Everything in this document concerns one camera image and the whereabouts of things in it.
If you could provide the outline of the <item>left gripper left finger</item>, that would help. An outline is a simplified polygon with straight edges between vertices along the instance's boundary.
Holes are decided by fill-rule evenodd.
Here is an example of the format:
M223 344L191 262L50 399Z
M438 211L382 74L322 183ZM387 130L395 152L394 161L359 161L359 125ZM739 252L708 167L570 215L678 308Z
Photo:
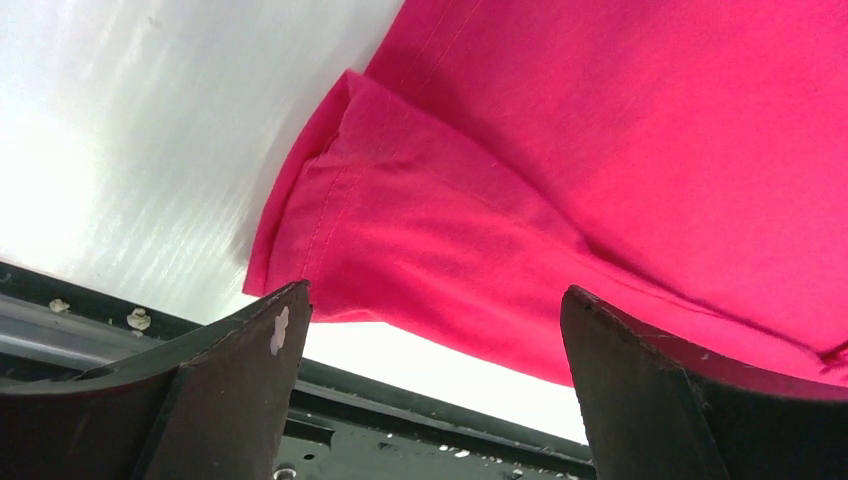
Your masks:
M1 391L5 479L268 479L312 306L304 281L151 350Z

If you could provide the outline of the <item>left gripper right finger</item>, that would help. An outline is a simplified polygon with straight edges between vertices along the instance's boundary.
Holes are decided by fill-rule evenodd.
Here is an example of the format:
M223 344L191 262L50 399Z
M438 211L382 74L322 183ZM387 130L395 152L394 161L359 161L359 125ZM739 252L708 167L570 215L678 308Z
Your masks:
M570 287L561 331L601 479L843 479L847 391L754 367Z

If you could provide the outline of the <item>magenta t shirt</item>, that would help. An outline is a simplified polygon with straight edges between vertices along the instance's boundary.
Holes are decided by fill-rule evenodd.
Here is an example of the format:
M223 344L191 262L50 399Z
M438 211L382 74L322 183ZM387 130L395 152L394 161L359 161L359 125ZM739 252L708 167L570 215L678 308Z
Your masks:
M407 1L264 207L244 290L557 384L580 286L847 382L843 1Z

